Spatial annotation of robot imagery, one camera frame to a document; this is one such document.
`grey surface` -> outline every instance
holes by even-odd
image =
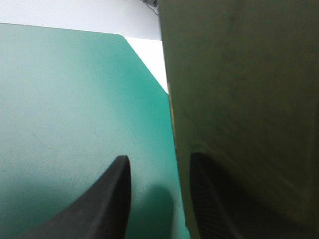
[[[319,225],[319,2],[162,0],[186,223],[191,152],[283,216]]]

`green cutting mat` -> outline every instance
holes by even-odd
[[[167,94],[113,34],[0,24],[0,238],[131,160],[128,239],[189,238]]]

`white surface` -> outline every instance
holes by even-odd
[[[131,37],[125,39],[168,93],[162,42]]]
[[[120,34],[167,92],[159,18],[140,0],[0,0],[0,22]]]

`black curved object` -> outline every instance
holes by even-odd
[[[72,205],[17,239],[123,239],[130,207],[130,162],[118,156]]]
[[[208,155],[191,155],[190,192],[202,239],[319,238],[262,205]]]

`cable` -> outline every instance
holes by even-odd
[[[150,7],[150,4],[148,2],[146,2],[147,0],[146,1],[142,0],[142,1],[145,2],[146,6],[148,6],[148,8],[151,9],[155,13],[155,15],[157,15],[157,16],[159,15],[158,12],[156,12],[153,8]]]

